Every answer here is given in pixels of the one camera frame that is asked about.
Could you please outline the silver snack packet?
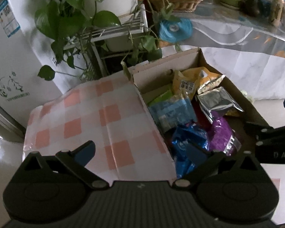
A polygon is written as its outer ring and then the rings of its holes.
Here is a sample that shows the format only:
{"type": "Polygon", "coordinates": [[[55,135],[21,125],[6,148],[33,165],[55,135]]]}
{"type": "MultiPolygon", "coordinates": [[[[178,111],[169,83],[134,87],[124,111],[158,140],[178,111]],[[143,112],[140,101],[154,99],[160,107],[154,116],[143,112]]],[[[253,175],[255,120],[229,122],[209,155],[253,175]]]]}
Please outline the silver snack packet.
{"type": "Polygon", "coordinates": [[[223,116],[241,116],[244,110],[225,90],[224,87],[212,89],[197,96],[200,108],[211,123],[213,111],[223,116]]]}

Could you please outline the yellow snack packet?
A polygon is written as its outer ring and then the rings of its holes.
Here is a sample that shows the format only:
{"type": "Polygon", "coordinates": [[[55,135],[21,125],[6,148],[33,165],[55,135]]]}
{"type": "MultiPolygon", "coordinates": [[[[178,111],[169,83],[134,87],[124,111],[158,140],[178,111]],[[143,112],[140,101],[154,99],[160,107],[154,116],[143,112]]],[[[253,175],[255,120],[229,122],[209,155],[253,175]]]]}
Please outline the yellow snack packet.
{"type": "Polygon", "coordinates": [[[174,95],[183,94],[188,97],[190,100],[193,99],[196,92],[197,77],[193,76],[184,76],[179,70],[174,72],[173,82],[172,82],[172,91],[174,95]]]}

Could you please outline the purple snack packet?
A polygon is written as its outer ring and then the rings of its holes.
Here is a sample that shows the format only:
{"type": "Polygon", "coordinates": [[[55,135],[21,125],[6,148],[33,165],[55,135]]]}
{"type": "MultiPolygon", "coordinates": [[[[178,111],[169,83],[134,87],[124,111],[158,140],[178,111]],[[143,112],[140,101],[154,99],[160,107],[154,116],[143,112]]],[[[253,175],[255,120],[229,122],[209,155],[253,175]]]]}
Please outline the purple snack packet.
{"type": "Polygon", "coordinates": [[[229,123],[216,111],[211,113],[211,126],[207,131],[208,151],[223,152],[227,156],[235,155],[241,148],[241,143],[229,123]]]}

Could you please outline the white patterned tablecloth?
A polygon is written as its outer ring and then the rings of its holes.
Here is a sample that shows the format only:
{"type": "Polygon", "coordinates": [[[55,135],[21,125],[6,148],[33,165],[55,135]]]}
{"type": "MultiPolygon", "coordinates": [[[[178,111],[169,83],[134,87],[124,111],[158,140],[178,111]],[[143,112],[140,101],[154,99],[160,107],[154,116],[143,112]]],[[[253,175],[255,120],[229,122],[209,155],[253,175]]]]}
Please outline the white patterned tablecloth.
{"type": "Polygon", "coordinates": [[[209,65],[254,99],[285,99],[284,33],[221,5],[202,3],[173,15],[193,26],[192,36],[176,43],[181,50],[201,48],[209,65]]]}

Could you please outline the pink checkered tablecloth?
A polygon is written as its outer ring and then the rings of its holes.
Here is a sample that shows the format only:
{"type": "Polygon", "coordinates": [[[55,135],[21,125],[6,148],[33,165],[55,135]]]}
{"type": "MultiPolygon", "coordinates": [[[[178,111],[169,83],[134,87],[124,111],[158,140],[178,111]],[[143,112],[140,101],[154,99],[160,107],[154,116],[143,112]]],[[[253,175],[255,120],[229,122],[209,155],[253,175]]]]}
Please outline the pink checkered tablecloth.
{"type": "Polygon", "coordinates": [[[86,168],[112,183],[174,180],[170,154],[135,86],[117,73],[80,84],[35,108],[25,134],[24,155],[55,155],[87,141],[96,153],[86,168]]]}

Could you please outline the light blue snack packet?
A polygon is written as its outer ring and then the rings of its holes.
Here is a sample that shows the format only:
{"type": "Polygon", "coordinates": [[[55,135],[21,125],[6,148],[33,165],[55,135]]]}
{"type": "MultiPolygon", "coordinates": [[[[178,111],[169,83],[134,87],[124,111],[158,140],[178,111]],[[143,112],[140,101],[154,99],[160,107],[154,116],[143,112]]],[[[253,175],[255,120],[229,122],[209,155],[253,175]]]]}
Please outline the light blue snack packet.
{"type": "Polygon", "coordinates": [[[167,100],[151,105],[148,109],[161,133],[191,121],[197,122],[191,101],[184,94],[173,95],[167,100]]]}

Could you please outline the green snack packet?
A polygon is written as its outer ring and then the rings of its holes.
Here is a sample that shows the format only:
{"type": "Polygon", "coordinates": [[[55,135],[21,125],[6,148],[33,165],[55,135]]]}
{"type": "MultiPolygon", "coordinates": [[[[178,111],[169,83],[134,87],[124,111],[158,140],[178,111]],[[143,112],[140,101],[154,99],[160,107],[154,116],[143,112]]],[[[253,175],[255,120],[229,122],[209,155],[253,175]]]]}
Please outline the green snack packet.
{"type": "Polygon", "coordinates": [[[153,106],[154,104],[157,104],[159,102],[165,101],[167,99],[170,99],[173,96],[172,91],[169,89],[166,92],[162,93],[158,97],[154,98],[151,102],[148,103],[148,106],[153,106]]]}

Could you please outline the orange striped snack packet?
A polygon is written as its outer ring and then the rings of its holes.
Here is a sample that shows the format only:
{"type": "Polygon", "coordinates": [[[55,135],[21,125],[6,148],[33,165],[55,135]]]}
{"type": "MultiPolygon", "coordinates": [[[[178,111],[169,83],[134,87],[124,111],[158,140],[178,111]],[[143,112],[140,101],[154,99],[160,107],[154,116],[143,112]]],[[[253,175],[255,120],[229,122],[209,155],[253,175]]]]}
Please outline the orange striped snack packet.
{"type": "Polygon", "coordinates": [[[189,68],[182,74],[195,81],[198,94],[217,88],[225,77],[225,75],[210,72],[206,67],[189,68]]]}

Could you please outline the white refrigerator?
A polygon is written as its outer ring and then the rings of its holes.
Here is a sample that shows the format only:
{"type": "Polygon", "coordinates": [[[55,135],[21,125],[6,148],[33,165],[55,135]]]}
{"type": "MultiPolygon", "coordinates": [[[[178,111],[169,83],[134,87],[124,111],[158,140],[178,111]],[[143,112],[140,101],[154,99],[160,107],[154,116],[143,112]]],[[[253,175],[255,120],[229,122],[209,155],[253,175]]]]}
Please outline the white refrigerator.
{"type": "Polygon", "coordinates": [[[79,85],[81,56],[74,68],[56,64],[51,39],[35,27],[45,0],[0,0],[0,136],[22,141],[31,111],[79,85]]]}

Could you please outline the cardboard box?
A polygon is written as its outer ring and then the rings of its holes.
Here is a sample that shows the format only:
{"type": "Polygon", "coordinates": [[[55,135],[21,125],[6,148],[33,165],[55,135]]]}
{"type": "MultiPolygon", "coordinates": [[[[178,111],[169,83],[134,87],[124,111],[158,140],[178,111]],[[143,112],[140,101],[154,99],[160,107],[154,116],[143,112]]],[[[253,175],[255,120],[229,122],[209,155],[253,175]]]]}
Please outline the cardboard box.
{"type": "Polygon", "coordinates": [[[199,48],[137,66],[132,79],[156,132],[165,142],[177,178],[210,152],[255,152],[266,124],[243,93],[208,65],[199,48]]]}

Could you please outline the white metal plant stand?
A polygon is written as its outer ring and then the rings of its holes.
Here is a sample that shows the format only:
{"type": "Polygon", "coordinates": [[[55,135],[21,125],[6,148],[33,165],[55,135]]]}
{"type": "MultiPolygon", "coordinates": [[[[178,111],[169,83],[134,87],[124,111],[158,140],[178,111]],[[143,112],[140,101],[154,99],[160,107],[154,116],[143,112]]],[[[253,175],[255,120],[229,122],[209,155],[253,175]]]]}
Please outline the white metal plant stand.
{"type": "Polygon", "coordinates": [[[74,36],[73,38],[68,40],[68,43],[66,44],[66,46],[64,46],[64,50],[79,47],[81,43],[86,43],[87,41],[89,41],[90,47],[88,47],[88,50],[93,51],[93,54],[97,59],[101,75],[102,77],[104,77],[108,74],[108,71],[106,70],[99,56],[99,53],[95,46],[95,42],[114,39],[121,36],[144,33],[148,31],[147,16],[144,4],[141,4],[137,8],[135,8],[134,12],[130,14],[128,18],[129,20],[122,23],[121,25],[100,29],[88,29],[81,34],[81,38],[74,36]]]}

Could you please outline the blue ribbon roll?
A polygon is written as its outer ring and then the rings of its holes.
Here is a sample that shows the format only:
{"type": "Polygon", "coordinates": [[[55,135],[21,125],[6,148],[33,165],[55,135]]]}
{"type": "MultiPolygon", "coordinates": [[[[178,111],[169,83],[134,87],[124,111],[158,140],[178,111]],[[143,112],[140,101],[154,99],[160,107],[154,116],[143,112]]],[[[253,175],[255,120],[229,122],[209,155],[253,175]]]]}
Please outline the blue ribbon roll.
{"type": "Polygon", "coordinates": [[[193,34],[192,22],[180,18],[178,22],[163,20],[160,22],[158,37],[169,43],[177,43],[190,38],[193,34]]]}

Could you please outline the large pothos plant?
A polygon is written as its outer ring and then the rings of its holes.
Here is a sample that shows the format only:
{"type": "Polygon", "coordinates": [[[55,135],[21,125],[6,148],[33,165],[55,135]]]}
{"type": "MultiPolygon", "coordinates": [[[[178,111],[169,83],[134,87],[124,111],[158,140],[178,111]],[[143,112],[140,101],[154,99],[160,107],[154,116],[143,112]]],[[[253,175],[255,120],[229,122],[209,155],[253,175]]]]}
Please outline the large pothos plant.
{"type": "Polygon", "coordinates": [[[64,50],[68,40],[88,29],[100,29],[121,25],[119,18],[112,12],[95,11],[88,17],[84,11],[83,0],[46,0],[46,4],[35,12],[36,28],[46,37],[51,38],[51,49],[56,63],[66,62],[74,68],[74,56],[87,54],[90,42],[81,43],[79,47],[64,50]]]}

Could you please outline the wicker basket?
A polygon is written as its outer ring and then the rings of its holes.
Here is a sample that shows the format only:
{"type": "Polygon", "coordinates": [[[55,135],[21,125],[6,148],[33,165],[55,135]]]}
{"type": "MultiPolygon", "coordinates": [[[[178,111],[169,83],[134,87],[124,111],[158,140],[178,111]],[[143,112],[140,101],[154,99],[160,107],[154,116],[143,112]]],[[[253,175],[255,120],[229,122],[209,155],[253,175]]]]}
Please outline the wicker basket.
{"type": "Polygon", "coordinates": [[[148,0],[155,11],[173,5],[173,12],[194,12],[203,0],[148,0]]]}

